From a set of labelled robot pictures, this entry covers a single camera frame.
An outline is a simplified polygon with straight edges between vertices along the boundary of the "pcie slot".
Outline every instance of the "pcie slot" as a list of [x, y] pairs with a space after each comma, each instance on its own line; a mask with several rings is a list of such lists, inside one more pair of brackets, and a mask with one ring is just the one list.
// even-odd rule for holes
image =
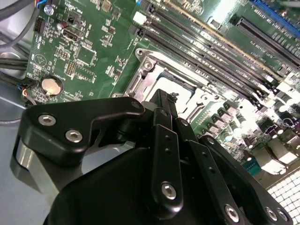
[[282, 18], [280, 15], [278, 15], [273, 9], [271, 9], [265, 3], [263, 3], [260, 0], [250, 0], [250, 1], [252, 2], [253, 5], [258, 7], [262, 12], [266, 13], [269, 17], [271, 17], [272, 20], [274, 20], [276, 23], [279, 23], [281, 26], [283, 26], [294, 37], [300, 38], [300, 31], [297, 28], [295, 28], [293, 25], [291, 25], [287, 20]]
[[237, 86], [236, 83], [230, 83], [230, 82], [227, 82], [227, 80], [221, 79], [220, 75], [217, 74], [215, 71], [211, 70], [210, 68], [204, 68], [203, 64], [201, 64], [200, 62], [198, 62], [191, 56], [187, 55], [185, 52], [174, 48], [170, 43], [163, 40], [161, 37], [157, 36], [156, 34], [151, 33], [142, 28], [138, 29], [133, 25], [130, 26], [129, 31], [135, 35], [138, 35], [141, 38], [146, 38], [149, 41], [151, 41], [159, 46], [162, 46], [163, 48], [165, 48], [167, 51], [169, 51], [173, 55], [176, 55], [176, 57], [178, 57], [178, 59], [181, 59], [181, 60], [185, 61], [186, 63], [193, 65], [194, 67], [197, 68], [197, 70], [199, 72], [206, 74], [207, 76], [213, 78], [218, 83], [220, 83], [223, 86], [226, 86], [229, 89], [233, 90], [234, 92], [238, 93], [241, 97], [246, 98], [246, 99], [253, 98], [246, 90]]
[[240, 31], [261, 45], [265, 50], [272, 53], [275, 57], [282, 60], [286, 65], [295, 70], [299, 69], [300, 59], [254, 26], [250, 21], [241, 17], [238, 21], [235, 20], [233, 23]]
[[240, 77], [235, 74], [235, 72], [231, 71], [229, 68], [225, 68], [221, 66], [221, 62], [215, 60], [205, 52], [200, 51], [196, 46], [190, 44], [187, 42], [184, 38], [181, 36], [175, 34], [171, 30], [168, 30], [166, 27], [162, 26], [160, 23], [156, 21], [152, 21], [151, 27], [158, 31], [159, 33], [164, 33], [165, 35], [169, 36], [170, 38], [173, 38], [174, 40], [178, 41], [180, 44], [184, 45], [186, 48], [188, 48], [190, 51], [192, 51], [198, 58], [203, 59], [207, 62], [209, 62], [213, 67], [215, 67], [220, 73], [223, 75], [230, 77], [230, 79], [236, 79], [238, 80], [241, 84], [245, 85], [248, 87], [252, 92], [259, 93], [260, 90], [256, 88], [256, 86], [251, 83], [248, 79], [244, 77]]
[[[173, 16], [171, 16], [170, 14], [166, 13], [165, 11], [163, 11], [160, 8], [157, 8], [155, 11], [155, 14], [158, 18], [164, 18], [165, 20], [167, 20], [169, 23], [174, 24], [175, 26], [178, 27], [179, 30], [181, 30], [181, 32], [185, 32], [187, 34], [189, 34], [190, 36], [192, 36], [196, 41], [200, 42], [203, 45], [206, 45], [207, 48], [209, 48], [212, 52], [215, 50], [217, 53], [221, 53], [221, 52], [225, 52], [223, 49], [221, 49], [220, 47], [218, 47], [217, 45], [215, 45], [214, 43], [212, 43], [209, 40], [204, 40], [202, 36], [198, 35], [195, 31], [191, 30], [189, 27], [187, 27], [184, 23], [182, 23], [181, 21], [177, 20], [176, 18], [174, 18]], [[227, 53], [223, 53], [222, 54], [223, 57], [226, 57], [227, 59], [229, 59], [232, 63], [234, 62], [235, 65], [237, 65], [239, 68], [243, 69], [243, 73], [245, 73], [246, 75], [252, 77], [256, 82], [258, 83], [267, 83], [269, 85], [271, 85], [267, 79], [265, 79], [263, 76], [255, 73], [254, 71], [252, 71], [251, 69], [249, 69], [248, 67], [246, 67], [244, 64], [240, 63], [239, 61], [237, 61], [234, 57], [230, 56]]]

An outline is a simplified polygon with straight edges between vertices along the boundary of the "integrated circuit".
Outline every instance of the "integrated circuit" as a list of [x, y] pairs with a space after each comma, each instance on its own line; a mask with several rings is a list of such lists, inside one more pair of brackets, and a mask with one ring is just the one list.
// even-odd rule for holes
[[94, 51], [87, 49], [83, 46], [79, 47], [76, 54], [77, 60], [79, 60], [80, 62], [82, 62], [87, 66], [90, 66], [93, 63], [95, 56], [96, 54]]
[[67, 21], [70, 23], [70, 24], [76, 24], [76, 23], [79, 23], [81, 20], [81, 15], [72, 11], [68, 14], [68, 17], [67, 17]]

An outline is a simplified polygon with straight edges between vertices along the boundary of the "black metal bracket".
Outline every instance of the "black metal bracket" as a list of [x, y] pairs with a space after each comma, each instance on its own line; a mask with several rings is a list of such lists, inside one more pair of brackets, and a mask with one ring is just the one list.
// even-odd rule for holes
[[[12, 162], [51, 199], [48, 225], [98, 224], [99, 217], [103, 224], [293, 224], [215, 139], [197, 140], [171, 95], [158, 90], [151, 102], [147, 109], [122, 97], [25, 111]], [[94, 131], [100, 148], [125, 141], [135, 148], [82, 175]]]

